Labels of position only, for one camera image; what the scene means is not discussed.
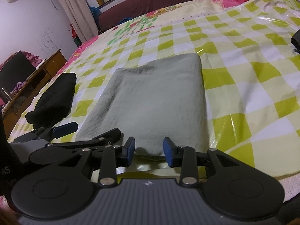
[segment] checkered bedsheet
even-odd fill
[[[68,67],[67,73],[77,75],[76,92],[71,113],[60,124],[75,121],[81,127],[117,68],[196,52],[203,68],[207,147],[272,176],[296,173],[300,170],[300,55],[291,37],[299,27],[298,0],[251,0],[214,16],[120,35]],[[32,129],[24,115],[50,84],[22,114],[10,141]],[[55,142],[74,141],[75,136]]]

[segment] wooden desk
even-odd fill
[[[30,106],[33,98],[37,96],[40,90],[56,75],[56,72],[59,71],[66,62],[67,60],[61,54],[59,49],[28,77],[23,87],[13,97],[12,101],[9,103],[9,105],[2,114],[6,139],[9,138],[16,123],[20,119],[21,114]],[[13,109],[16,100],[20,96],[22,96],[26,91],[28,91],[29,87],[33,87],[34,89],[31,91],[29,96],[26,97],[26,100],[16,112]]]

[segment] gray towel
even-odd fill
[[[201,62],[196,53],[119,68],[76,136],[90,140],[119,128],[136,141],[137,155],[164,156],[163,139],[203,151]]]

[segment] round black disc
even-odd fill
[[[90,202],[93,192],[90,180],[76,168],[47,166],[19,180],[11,197],[25,216],[52,220],[81,210]]]
[[[72,150],[58,146],[46,147],[31,153],[29,160],[35,164],[48,165],[72,154]]]
[[[257,221],[274,216],[284,190],[274,178],[251,167],[222,168],[202,187],[207,203],[219,213],[238,220]]]

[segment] red sofa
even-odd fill
[[[119,24],[124,18],[136,18],[160,8],[190,0],[125,0],[99,15],[101,30]]]

